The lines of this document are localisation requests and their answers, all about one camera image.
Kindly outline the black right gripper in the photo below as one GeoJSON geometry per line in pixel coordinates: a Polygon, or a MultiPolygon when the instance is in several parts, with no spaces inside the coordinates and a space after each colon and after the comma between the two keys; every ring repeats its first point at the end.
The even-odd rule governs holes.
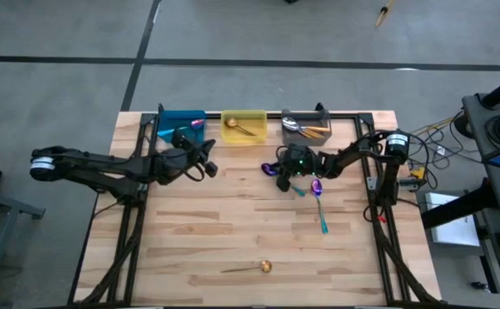
{"type": "Polygon", "coordinates": [[[283,177],[318,175],[320,160],[318,155],[308,146],[291,143],[283,147],[278,155],[277,175],[283,177]]]}

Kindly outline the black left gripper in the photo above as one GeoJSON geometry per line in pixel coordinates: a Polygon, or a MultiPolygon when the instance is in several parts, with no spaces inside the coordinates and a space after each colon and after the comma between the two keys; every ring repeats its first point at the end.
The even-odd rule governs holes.
{"type": "Polygon", "coordinates": [[[202,181],[203,169],[198,166],[198,163],[209,160],[210,152],[215,144],[215,139],[209,139],[195,142],[192,150],[171,148],[161,152],[155,158],[155,181],[159,185],[169,185],[183,175],[195,182],[202,181]],[[199,179],[189,173],[193,167],[199,171],[199,179]]]}

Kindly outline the iridescent purple teal spoon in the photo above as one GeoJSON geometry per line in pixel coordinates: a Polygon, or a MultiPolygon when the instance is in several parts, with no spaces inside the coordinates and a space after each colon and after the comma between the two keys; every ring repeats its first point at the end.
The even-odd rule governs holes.
{"type": "Polygon", "coordinates": [[[313,194],[313,196],[317,202],[317,205],[318,205],[321,231],[323,234],[327,234],[329,232],[329,230],[328,230],[328,226],[326,224],[324,210],[322,208],[322,204],[320,201],[320,196],[321,196],[322,192],[323,192],[323,188],[322,188],[322,184],[321,184],[320,180],[314,179],[311,183],[311,193],[313,194]]]}
{"type": "MultiPolygon", "coordinates": [[[[269,177],[277,177],[279,175],[278,171],[269,163],[263,163],[261,165],[262,172],[269,177]]],[[[297,193],[298,196],[304,197],[306,195],[305,190],[302,190],[294,185],[290,186],[290,189],[297,193]]]]}
{"type": "Polygon", "coordinates": [[[200,118],[200,119],[193,120],[190,124],[180,124],[180,125],[177,125],[173,129],[159,130],[157,132],[157,135],[159,137],[173,136],[176,131],[200,130],[203,127],[204,127],[204,119],[200,118]]]}

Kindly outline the silver spoon wooden handle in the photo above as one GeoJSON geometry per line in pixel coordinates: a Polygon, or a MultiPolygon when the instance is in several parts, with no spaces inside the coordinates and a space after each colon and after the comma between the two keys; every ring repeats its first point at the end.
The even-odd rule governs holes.
{"type": "Polygon", "coordinates": [[[303,136],[305,136],[306,138],[320,139],[323,137],[320,133],[317,133],[313,130],[310,130],[307,127],[300,126],[300,125],[297,126],[297,131],[300,134],[302,134],[303,136]]]}
{"type": "Polygon", "coordinates": [[[289,118],[289,117],[282,118],[282,125],[284,128],[286,128],[288,130],[292,130],[292,131],[314,130],[314,131],[318,131],[318,132],[328,132],[331,130],[328,127],[300,125],[293,118],[289,118]]]}
{"type": "Polygon", "coordinates": [[[301,126],[299,124],[295,124],[295,127],[296,130],[302,135],[313,139],[321,139],[323,138],[323,133],[329,131],[327,128],[316,126],[301,126]]]}

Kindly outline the grey plastic bin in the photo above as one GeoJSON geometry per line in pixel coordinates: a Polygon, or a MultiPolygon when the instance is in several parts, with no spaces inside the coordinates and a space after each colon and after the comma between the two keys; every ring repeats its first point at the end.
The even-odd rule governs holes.
{"type": "Polygon", "coordinates": [[[284,109],[281,112],[281,118],[284,117],[293,118],[300,125],[328,127],[331,129],[330,131],[323,133],[323,138],[313,139],[306,138],[298,131],[288,130],[283,127],[282,134],[285,145],[294,143],[304,146],[322,146],[332,135],[331,117],[329,111],[326,109],[311,112],[294,112],[284,109]]]}

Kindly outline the blue plastic bin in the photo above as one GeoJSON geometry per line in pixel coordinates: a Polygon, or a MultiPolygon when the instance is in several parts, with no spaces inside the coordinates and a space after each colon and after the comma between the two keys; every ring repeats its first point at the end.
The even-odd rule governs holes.
{"type": "MultiPolygon", "coordinates": [[[[190,124],[193,120],[200,118],[204,119],[204,127],[202,129],[183,130],[180,131],[180,133],[182,133],[183,135],[187,136],[192,140],[202,142],[204,140],[204,131],[206,126],[206,113],[202,110],[163,111],[161,112],[160,115],[158,131],[173,129],[174,127],[180,124],[190,124]]],[[[161,137],[161,139],[165,142],[171,143],[173,136],[165,136],[161,137]]]]}

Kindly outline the yellow plastic bin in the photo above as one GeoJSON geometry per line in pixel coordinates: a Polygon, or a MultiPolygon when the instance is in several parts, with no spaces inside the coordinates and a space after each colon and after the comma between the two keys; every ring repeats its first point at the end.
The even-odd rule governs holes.
{"type": "Polygon", "coordinates": [[[221,136],[227,143],[262,143],[267,138],[267,113],[265,110],[224,110],[220,117],[221,136]],[[224,121],[235,118],[238,125],[256,136],[248,136],[236,129],[228,128],[224,121]]]}

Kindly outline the white box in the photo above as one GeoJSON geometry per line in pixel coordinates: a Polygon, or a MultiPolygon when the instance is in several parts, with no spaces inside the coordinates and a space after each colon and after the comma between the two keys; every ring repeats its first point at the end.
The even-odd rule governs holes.
{"type": "MultiPolygon", "coordinates": [[[[427,210],[432,210],[457,199],[457,196],[426,193],[424,195],[427,210]]],[[[432,240],[444,245],[466,245],[480,247],[473,215],[461,217],[431,230],[432,240]]]]}

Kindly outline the grey equipment cart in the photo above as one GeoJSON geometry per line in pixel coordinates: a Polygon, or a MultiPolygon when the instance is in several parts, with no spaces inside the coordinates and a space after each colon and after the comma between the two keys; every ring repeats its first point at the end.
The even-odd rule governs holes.
{"type": "MultiPolygon", "coordinates": [[[[486,157],[497,148],[491,144],[485,133],[485,123],[488,119],[500,115],[500,104],[495,110],[486,109],[476,95],[465,96],[462,104],[481,157],[486,157]]],[[[485,165],[485,170],[500,207],[500,167],[485,165]]]]}

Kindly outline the black aluminium table frame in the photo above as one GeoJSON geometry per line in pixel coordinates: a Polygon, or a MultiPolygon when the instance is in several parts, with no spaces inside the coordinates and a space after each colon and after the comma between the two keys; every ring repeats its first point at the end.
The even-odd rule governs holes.
{"type": "MultiPolygon", "coordinates": [[[[305,190],[280,191],[262,172],[284,146],[280,112],[267,113],[262,143],[227,143],[222,112],[207,112],[204,137],[218,171],[150,183],[137,203],[100,195],[68,300],[74,309],[133,306],[438,308],[439,287],[419,209],[375,205],[366,178],[385,165],[365,158],[339,177],[293,176],[305,190]],[[319,179],[329,232],[323,234],[311,183],[319,179]],[[377,219],[383,215],[387,223],[377,219]],[[260,261],[272,271],[221,273],[260,261]]],[[[397,130],[392,112],[333,112],[331,137],[314,150],[336,154],[376,130],[397,130]]]]}

